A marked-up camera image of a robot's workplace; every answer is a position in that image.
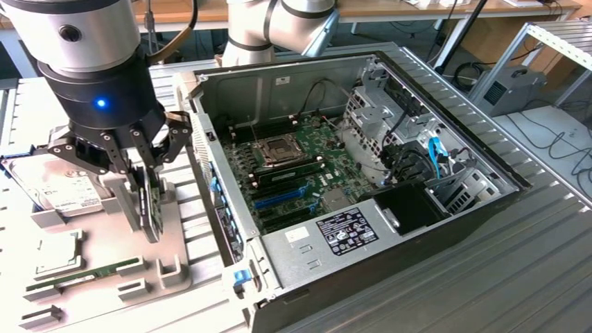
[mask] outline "blue pcie slot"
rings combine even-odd
[[[280,194],[278,196],[274,196],[265,200],[256,201],[254,209],[261,210],[265,207],[282,203],[284,201],[301,198],[304,196],[304,193],[306,193],[306,188],[308,185],[302,186],[300,189],[296,189],[294,191],[289,191],[284,194]]]

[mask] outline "robotic arm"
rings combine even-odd
[[[146,55],[129,0],[1,0],[20,37],[69,118],[49,140],[49,153],[96,174],[134,170],[125,149],[136,148],[148,169],[172,162],[190,135],[184,112],[164,112],[148,66],[164,59],[188,28],[160,52]],[[168,136],[152,140],[162,125]]]
[[[129,0],[0,0],[0,4],[69,118],[68,126],[50,133],[48,152],[98,175],[125,176],[140,206],[154,203],[146,211],[158,211],[158,198],[150,198],[158,195],[156,171],[177,157],[192,126],[186,112],[164,111],[148,67],[192,33],[197,0],[188,27],[149,55],[140,47]],[[272,61],[272,44],[317,56],[338,19],[334,0],[228,0],[228,15],[224,66]],[[162,125],[168,135],[153,144]],[[132,165],[128,148],[137,149],[144,167]],[[150,242],[161,232],[150,227],[157,215],[148,214],[148,221],[140,222]],[[128,216],[132,230],[138,228],[134,219]]]
[[[226,0],[224,67],[273,61],[273,44],[320,56],[337,29],[334,0]]]

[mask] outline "hard drive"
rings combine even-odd
[[[49,153],[1,160],[1,167],[29,195],[38,210],[54,209],[72,217],[102,210],[101,200],[113,197],[98,176]]]

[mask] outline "warning label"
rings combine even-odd
[[[378,239],[358,208],[316,222],[334,255],[342,255]]]

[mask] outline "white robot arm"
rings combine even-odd
[[[273,61],[273,45],[318,56],[337,29],[334,0],[228,0],[224,67]]]

